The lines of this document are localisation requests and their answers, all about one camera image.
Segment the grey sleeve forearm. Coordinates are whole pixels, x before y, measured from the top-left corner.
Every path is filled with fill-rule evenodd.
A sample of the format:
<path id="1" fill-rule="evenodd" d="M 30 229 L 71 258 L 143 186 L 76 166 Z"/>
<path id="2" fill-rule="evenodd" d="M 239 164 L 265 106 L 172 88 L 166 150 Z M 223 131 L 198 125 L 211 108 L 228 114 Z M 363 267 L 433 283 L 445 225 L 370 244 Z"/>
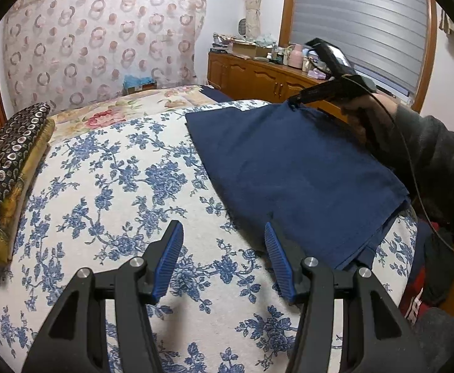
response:
<path id="1" fill-rule="evenodd" d="M 403 106 L 389 133 L 394 168 L 418 192 L 427 214 L 454 227 L 454 132 Z"/>

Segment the right hand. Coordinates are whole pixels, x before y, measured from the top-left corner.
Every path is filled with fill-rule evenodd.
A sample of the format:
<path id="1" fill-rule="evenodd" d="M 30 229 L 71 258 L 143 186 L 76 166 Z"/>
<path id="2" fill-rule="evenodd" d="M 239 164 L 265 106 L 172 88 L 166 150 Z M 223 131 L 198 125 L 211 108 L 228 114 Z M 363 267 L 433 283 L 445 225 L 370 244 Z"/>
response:
<path id="1" fill-rule="evenodd" d="M 363 95 L 341 106 L 355 138 L 369 146 L 389 143 L 397 109 L 398 103 L 382 94 Z"/>

